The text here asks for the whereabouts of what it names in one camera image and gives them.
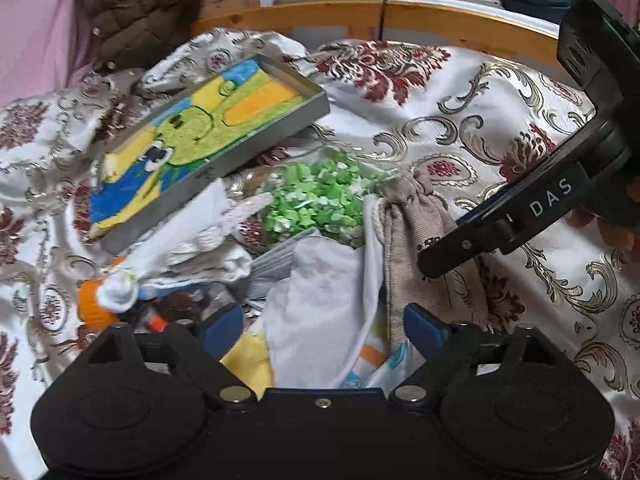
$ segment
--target cartoon painting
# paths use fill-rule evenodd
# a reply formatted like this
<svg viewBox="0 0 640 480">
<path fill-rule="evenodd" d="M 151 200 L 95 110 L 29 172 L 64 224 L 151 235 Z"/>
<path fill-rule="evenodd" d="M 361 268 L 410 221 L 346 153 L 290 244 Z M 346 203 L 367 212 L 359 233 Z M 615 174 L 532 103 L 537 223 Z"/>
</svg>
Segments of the cartoon painting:
<svg viewBox="0 0 640 480">
<path fill-rule="evenodd" d="M 212 155 L 304 100 L 253 59 L 229 68 L 105 154 L 102 185 L 91 196 L 92 235 L 127 221 Z"/>
</svg>

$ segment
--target wooden bed frame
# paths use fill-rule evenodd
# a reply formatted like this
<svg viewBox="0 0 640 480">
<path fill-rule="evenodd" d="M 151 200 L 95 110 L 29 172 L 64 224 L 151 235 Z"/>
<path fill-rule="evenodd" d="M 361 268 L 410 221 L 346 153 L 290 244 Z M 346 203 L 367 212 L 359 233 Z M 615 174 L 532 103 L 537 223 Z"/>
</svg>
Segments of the wooden bed frame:
<svg viewBox="0 0 640 480">
<path fill-rule="evenodd" d="M 514 59 L 518 54 L 552 66 L 558 38 L 500 16 L 437 4 L 388 2 L 385 27 L 444 36 L 449 44 Z M 276 30 L 294 27 L 346 27 L 346 38 L 372 40 L 380 20 L 379 1 L 316 1 L 258 7 L 193 23 L 194 35 L 214 27 L 240 30 Z"/>
</svg>

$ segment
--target screw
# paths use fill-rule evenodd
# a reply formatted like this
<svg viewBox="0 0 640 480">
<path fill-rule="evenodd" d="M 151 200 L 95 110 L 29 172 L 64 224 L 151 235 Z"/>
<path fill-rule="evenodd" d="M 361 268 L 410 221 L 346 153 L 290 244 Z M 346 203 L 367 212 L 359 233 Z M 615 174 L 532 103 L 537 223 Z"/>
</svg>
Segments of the screw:
<svg viewBox="0 0 640 480">
<path fill-rule="evenodd" d="M 329 399 L 316 399 L 316 406 L 318 408 L 328 408 L 331 405 Z"/>
<path fill-rule="evenodd" d="M 243 402 L 251 397 L 251 390 L 244 386 L 227 386 L 220 390 L 219 395 L 226 402 Z"/>
<path fill-rule="evenodd" d="M 407 402 L 418 402 L 419 400 L 424 399 L 427 392 L 425 392 L 424 388 L 421 388 L 420 386 L 407 384 L 406 386 L 396 388 L 395 394 L 398 399 L 405 400 Z"/>
</svg>

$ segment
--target human hand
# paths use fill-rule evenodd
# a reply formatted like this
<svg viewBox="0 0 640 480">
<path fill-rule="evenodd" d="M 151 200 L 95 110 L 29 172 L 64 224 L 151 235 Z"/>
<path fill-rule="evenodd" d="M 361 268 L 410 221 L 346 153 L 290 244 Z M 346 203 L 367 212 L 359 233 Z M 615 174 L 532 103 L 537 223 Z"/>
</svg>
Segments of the human hand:
<svg viewBox="0 0 640 480">
<path fill-rule="evenodd" d="M 633 181 L 626 186 L 626 193 L 635 202 L 640 202 L 640 177 L 634 177 Z M 594 218 L 593 213 L 578 207 L 566 216 L 566 221 L 572 227 L 579 228 L 590 224 Z M 631 229 L 613 225 L 603 218 L 597 218 L 596 221 L 604 243 L 625 251 L 633 261 L 640 261 L 640 238 L 634 236 Z"/>
</svg>

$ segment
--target bedspread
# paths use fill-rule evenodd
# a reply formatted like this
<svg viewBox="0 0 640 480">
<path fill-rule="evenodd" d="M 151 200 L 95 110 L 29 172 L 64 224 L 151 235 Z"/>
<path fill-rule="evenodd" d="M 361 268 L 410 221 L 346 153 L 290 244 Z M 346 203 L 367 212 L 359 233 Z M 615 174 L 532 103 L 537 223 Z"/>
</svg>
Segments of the bedspread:
<svg viewBox="0 0 640 480">
<path fill-rule="evenodd" d="M 264 160 L 339 140 L 369 162 L 426 161 L 454 216 L 593 113 L 580 92 L 460 48 L 345 40 L 309 53 L 279 34 L 228 30 L 194 38 L 146 73 L 90 75 L 12 103 L 0 111 L 0 478 L 44 471 L 31 408 L 95 337 L 76 305 L 78 282 L 106 260 L 86 238 L 95 153 L 172 94 L 254 52 L 321 84 L 332 107 Z M 229 182 L 235 192 L 243 186 L 238 176 Z M 638 265 L 606 247 L 595 228 L 564 222 L 478 265 L 494 327 L 532 322 L 574 361 L 616 411 L 603 468 L 615 479 L 640 476 Z"/>
</svg>

